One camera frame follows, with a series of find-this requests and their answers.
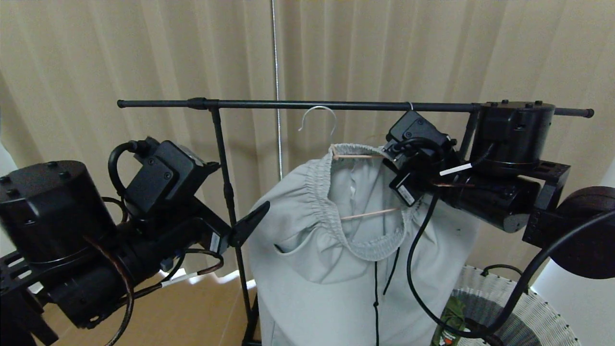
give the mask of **green cloth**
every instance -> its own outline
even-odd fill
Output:
[[[465,305],[461,300],[450,297],[440,319],[453,328],[464,330],[466,326],[463,314],[464,308]],[[449,333],[438,325],[434,337],[431,339],[431,346],[456,346],[459,340],[461,340],[460,336]]]

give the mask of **laundry basket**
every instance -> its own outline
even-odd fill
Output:
[[[465,266],[452,296],[464,305],[466,326],[488,326],[500,314],[516,282]],[[466,339],[458,346],[570,346],[581,343],[566,321],[536,292],[523,294],[509,319],[490,340]]]

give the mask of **black metal rack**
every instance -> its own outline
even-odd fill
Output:
[[[362,110],[362,111],[438,111],[470,113],[466,124],[466,131],[460,146],[460,154],[465,157],[472,139],[472,135],[478,123],[478,111],[480,103],[410,103],[410,102],[329,102],[329,101],[270,101],[270,100],[210,100],[204,97],[196,97],[188,100],[118,100],[119,108],[125,107],[182,107],[197,110],[208,110],[212,114],[212,121],[218,144],[218,154],[220,156],[220,166],[222,168],[222,178],[224,182],[224,199],[229,212],[231,226],[235,226],[237,216],[235,212],[234,192],[229,178],[228,163],[226,160],[226,149],[224,148],[224,136],[222,133],[222,122],[220,117],[221,108],[260,108],[260,109],[310,109],[314,106],[325,106],[332,110]],[[581,116],[591,118],[593,110],[576,108],[556,108],[556,115]],[[242,346],[261,345],[260,340],[254,339],[256,325],[258,323],[258,298],[255,296],[253,305],[250,304],[250,296],[245,277],[244,257],[241,248],[235,248],[237,256],[237,266],[241,281],[242,294],[246,316],[248,319],[247,327],[242,341]]]

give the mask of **metal hook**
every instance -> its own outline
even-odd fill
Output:
[[[305,125],[305,122],[306,122],[306,115],[308,115],[308,113],[313,110],[328,110],[329,112],[331,112],[331,114],[333,114],[333,119],[334,119],[333,129],[331,130],[331,134],[329,135],[329,141],[333,142],[333,134],[335,133],[335,127],[337,127],[338,125],[338,116],[335,115],[335,112],[327,106],[314,106],[308,109],[305,113],[303,113],[303,118],[301,118],[301,127],[297,131],[303,130],[303,126]]]

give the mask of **white sticker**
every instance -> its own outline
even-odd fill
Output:
[[[397,191],[399,192],[399,195],[401,195],[406,200],[406,203],[408,203],[409,206],[414,204],[415,198],[412,197],[412,195],[410,194],[410,192],[408,192],[408,189],[406,189],[405,186],[402,185],[398,187]]]
[[[218,246],[220,246],[220,236],[216,233],[212,233],[212,241],[209,243],[209,251],[218,252]]]

